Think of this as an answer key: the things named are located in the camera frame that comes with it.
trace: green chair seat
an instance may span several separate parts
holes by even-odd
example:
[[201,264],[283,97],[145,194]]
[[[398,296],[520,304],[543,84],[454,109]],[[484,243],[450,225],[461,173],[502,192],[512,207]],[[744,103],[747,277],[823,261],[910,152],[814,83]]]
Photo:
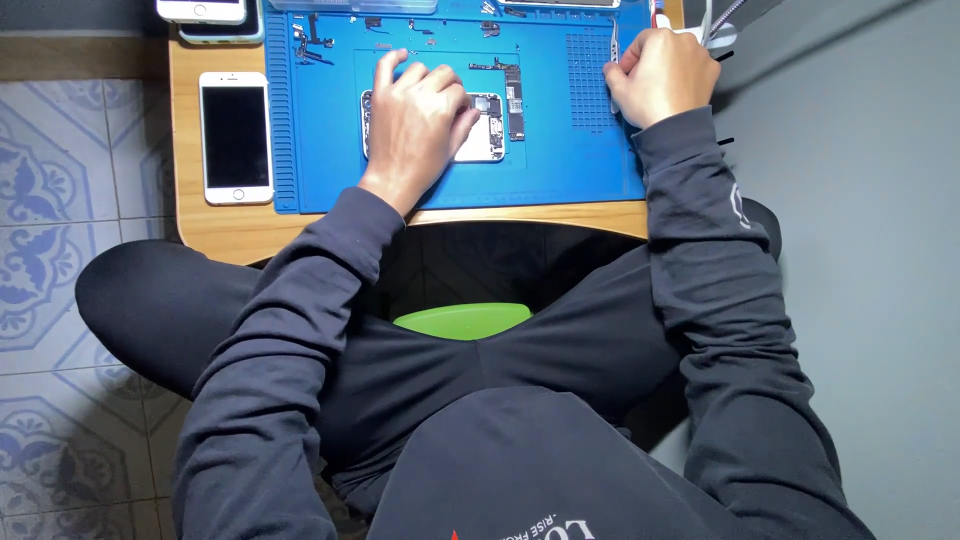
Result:
[[523,304],[461,304],[403,315],[394,324],[435,337],[470,341],[511,329],[530,315]]

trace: phone screen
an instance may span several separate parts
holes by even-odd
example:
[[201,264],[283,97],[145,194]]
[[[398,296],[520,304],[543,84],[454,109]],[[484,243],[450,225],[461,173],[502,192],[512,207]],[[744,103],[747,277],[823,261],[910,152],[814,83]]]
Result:
[[260,17],[256,11],[259,1],[246,0],[247,17],[240,24],[181,24],[180,29],[188,36],[254,36],[260,32]]
[[270,185],[263,86],[204,86],[207,187]]

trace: person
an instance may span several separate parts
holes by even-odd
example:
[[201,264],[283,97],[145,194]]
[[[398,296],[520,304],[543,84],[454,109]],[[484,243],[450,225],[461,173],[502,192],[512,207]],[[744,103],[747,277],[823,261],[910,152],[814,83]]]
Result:
[[[477,120],[447,66],[387,53],[357,187],[263,269],[123,244],[77,282],[80,313],[134,370],[194,404],[175,463],[188,540],[330,539],[312,477],[368,538],[871,538],[810,407],[768,236],[716,143],[719,65],[647,30],[607,64],[641,129],[649,242],[519,326],[473,342],[354,312],[385,246]],[[614,427],[679,366],[684,476]]]

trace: left hand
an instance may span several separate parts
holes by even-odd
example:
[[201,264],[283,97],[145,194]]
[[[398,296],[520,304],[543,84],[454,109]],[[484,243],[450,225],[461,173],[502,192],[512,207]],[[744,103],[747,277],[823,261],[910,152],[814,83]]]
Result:
[[480,118],[460,77],[448,65],[433,71],[420,62],[394,82],[406,49],[376,65],[371,96],[370,161],[360,187],[406,215],[440,178]]

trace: hand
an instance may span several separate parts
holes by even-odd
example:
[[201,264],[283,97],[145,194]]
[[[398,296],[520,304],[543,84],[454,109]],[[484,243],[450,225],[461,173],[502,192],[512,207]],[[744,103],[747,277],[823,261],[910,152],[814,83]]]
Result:
[[448,65],[430,71],[420,62],[394,82],[407,60],[400,49],[376,64],[371,96],[367,172],[360,187],[406,215],[460,150],[480,111]]
[[603,67],[623,117],[641,129],[709,105],[720,63],[692,34],[644,30],[620,59]]

